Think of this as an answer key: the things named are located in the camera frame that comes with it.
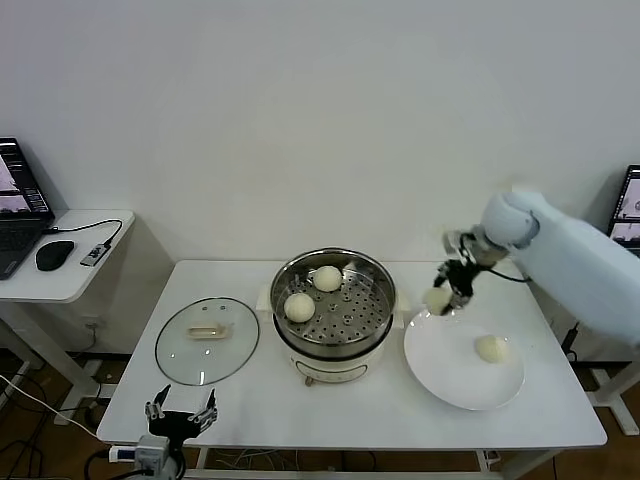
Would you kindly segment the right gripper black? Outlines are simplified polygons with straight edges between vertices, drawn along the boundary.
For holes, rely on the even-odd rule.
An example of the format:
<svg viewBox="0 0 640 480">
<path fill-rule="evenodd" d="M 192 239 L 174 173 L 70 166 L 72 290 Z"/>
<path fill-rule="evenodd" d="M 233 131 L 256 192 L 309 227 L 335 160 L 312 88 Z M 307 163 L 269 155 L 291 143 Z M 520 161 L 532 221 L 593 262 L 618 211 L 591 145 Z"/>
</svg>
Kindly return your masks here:
<svg viewBox="0 0 640 480">
<path fill-rule="evenodd" d="M 452 291 L 449 302 L 443 310 L 444 315 L 454 315 L 464 309 L 474 295 L 473 282 L 483 272 L 483 268 L 475 263 L 463 263 L 460 260 L 448 260 L 437 269 L 433 282 L 434 288 L 440 288 L 449 283 Z"/>
</svg>

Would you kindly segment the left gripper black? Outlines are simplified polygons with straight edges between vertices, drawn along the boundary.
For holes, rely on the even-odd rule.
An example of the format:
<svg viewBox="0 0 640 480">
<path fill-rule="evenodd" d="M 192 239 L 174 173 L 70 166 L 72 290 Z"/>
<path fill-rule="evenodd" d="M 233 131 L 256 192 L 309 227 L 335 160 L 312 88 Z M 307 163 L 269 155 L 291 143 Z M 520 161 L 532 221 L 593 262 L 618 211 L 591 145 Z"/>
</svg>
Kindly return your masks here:
<svg viewBox="0 0 640 480">
<path fill-rule="evenodd" d="M 211 389 L 204 408 L 194 414 L 179 411 L 163 412 L 162 406 L 170 388 L 171 385 L 167 384 L 152 401 L 145 403 L 145 415 L 147 418 L 152 418 L 148 422 L 150 434 L 170 440 L 197 438 L 201 433 L 201 426 L 210 426 L 217 420 L 218 409 L 214 388 Z"/>
</svg>

